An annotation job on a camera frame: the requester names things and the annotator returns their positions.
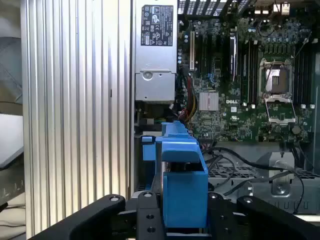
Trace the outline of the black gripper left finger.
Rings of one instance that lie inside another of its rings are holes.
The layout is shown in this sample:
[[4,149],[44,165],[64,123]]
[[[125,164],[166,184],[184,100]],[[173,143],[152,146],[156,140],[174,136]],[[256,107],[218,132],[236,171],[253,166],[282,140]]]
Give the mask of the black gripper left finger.
[[106,195],[40,233],[33,240],[162,240],[164,225],[157,195],[137,192],[126,200]]

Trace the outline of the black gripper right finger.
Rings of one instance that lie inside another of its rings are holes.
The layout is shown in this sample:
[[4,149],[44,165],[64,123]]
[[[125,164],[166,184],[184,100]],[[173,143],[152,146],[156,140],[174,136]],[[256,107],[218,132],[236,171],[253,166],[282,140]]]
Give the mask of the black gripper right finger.
[[208,231],[213,240],[318,240],[320,227],[254,196],[232,203],[208,193]]

